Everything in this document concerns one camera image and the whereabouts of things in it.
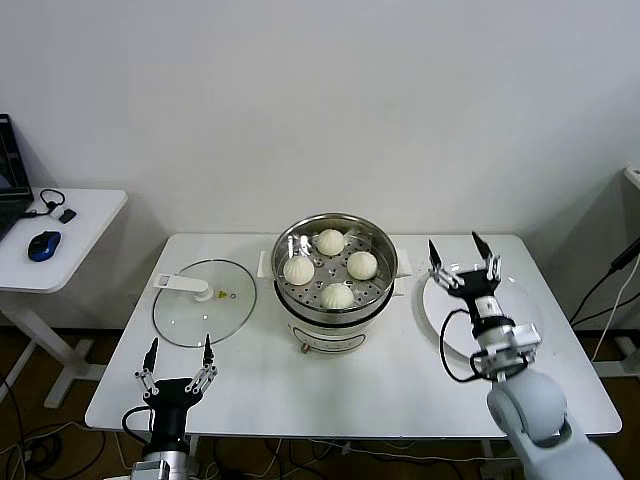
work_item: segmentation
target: white desk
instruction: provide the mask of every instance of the white desk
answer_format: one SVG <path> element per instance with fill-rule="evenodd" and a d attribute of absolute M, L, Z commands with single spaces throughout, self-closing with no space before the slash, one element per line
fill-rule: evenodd
<path fill-rule="evenodd" d="M 234 260 L 256 272 L 260 251 L 270 249 L 275 238 L 174 235 L 151 277 L 208 258 Z M 471 236 L 433 238 L 443 261 L 479 259 Z M 502 437 L 486 407 L 490 385 L 456 384 L 440 364 L 438 337 L 427 326 L 421 299 L 428 237 L 391 239 L 408 252 L 413 267 L 414 275 L 404 279 L 408 294 L 391 299 L 365 344 L 354 352 L 303 355 L 287 331 L 289 314 L 273 285 L 257 279 L 258 298 L 251 317 L 235 335 L 214 345 L 219 374 L 204 399 L 189 411 L 187 431 L 277 437 Z M 569 407 L 587 433 L 619 431 L 620 417 L 524 244 L 513 236 L 486 240 L 503 256 L 503 275 L 518 278 L 551 317 L 537 368 L 563 385 Z M 87 410 L 90 426 L 120 429 L 124 412 L 142 404 L 133 373 L 158 336 L 152 322 L 155 295 L 149 281 Z M 154 375 L 156 379 L 192 376 L 201 362 L 201 349 L 173 346 L 160 337 Z M 457 365 L 468 369 L 462 361 Z M 145 415 L 129 420 L 136 429 L 147 428 Z"/>
<path fill-rule="evenodd" d="M 46 211 L 39 198 L 40 188 L 30 209 Z M 28 306 L 28 296 L 22 293 L 53 293 L 64 287 L 91 248 L 107 229 L 127 201 L 121 190 L 58 189 L 66 196 L 65 206 L 77 212 L 67 224 L 47 216 L 22 219 L 0 240 L 0 310 L 32 341 L 7 376 L 11 385 L 26 364 L 36 344 L 60 361 L 65 368 L 54 384 L 45 406 L 57 408 L 74 379 L 99 380 L 104 365 L 90 365 L 84 356 L 92 341 L 81 340 L 72 349 Z M 27 257 L 31 239 L 45 230 L 57 230 L 62 239 L 55 254 L 44 262 Z M 6 388 L 0 389 L 0 401 Z"/>

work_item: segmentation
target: pot lid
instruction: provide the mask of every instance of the pot lid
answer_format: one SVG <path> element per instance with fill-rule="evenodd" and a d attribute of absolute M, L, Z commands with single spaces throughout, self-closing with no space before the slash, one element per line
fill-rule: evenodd
<path fill-rule="evenodd" d="M 153 305 L 153 323 L 160 335 L 175 345 L 201 347 L 209 334 L 211 343 L 230 337 L 247 321 L 256 304 L 256 284 L 251 274 L 230 260 L 204 260 L 181 270 L 179 283 L 209 286 L 209 295 L 167 287 L 161 276 L 154 286 L 162 288 Z"/>

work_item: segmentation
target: small black device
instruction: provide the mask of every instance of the small black device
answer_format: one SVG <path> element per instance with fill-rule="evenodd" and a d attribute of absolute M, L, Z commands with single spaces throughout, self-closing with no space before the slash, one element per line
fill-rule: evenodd
<path fill-rule="evenodd" d="M 67 208 L 62 215 L 58 218 L 62 223 L 69 223 L 76 216 L 76 212 Z"/>
<path fill-rule="evenodd" d="M 62 235 L 60 232 L 42 232 L 31 239 L 29 243 L 28 255 L 34 262 L 49 260 L 56 253 L 56 248 L 60 243 Z"/>

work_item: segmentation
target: blue mouse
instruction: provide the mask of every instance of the blue mouse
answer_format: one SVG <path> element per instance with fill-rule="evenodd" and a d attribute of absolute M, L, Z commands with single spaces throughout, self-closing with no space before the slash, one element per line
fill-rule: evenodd
<path fill-rule="evenodd" d="M 53 257 L 56 247 L 60 243 L 60 232 L 42 232 L 31 239 L 29 243 L 29 258 L 34 262 L 43 262 Z"/>

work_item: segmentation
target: white plate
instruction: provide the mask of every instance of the white plate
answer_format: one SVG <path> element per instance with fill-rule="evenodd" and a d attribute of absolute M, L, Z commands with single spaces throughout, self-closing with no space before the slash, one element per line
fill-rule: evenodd
<path fill-rule="evenodd" d="M 540 303 L 536 302 L 515 278 L 503 276 L 495 296 L 505 316 L 513 319 L 516 325 L 533 323 L 540 338 L 544 339 L 547 315 Z M 427 320 L 438 336 L 440 336 L 442 324 L 451 310 L 467 309 L 464 301 L 450 297 L 444 289 L 436 285 L 433 279 L 429 279 L 424 286 L 422 302 Z M 468 315 L 456 314 L 447 326 L 445 343 L 456 352 L 467 358 L 470 357 L 471 354 L 480 350 L 478 342 L 471 334 L 472 328 Z"/>

